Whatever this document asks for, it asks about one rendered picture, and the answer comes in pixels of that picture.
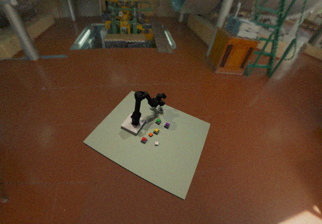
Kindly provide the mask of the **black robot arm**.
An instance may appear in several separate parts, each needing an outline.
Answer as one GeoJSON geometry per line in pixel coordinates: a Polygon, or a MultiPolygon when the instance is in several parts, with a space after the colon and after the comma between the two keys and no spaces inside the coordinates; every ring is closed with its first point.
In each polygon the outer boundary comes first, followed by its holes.
{"type": "Polygon", "coordinates": [[[139,120],[141,117],[141,113],[139,112],[140,110],[140,104],[143,99],[148,100],[148,104],[151,107],[157,107],[158,105],[163,106],[165,104],[164,101],[161,100],[162,94],[158,93],[156,98],[152,98],[149,96],[149,94],[146,91],[136,91],[135,92],[135,110],[131,116],[132,118],[132,124],[137,126],[139,124],[139,120]],[[154,101],[153,101],[154,100],[154,101]]]}

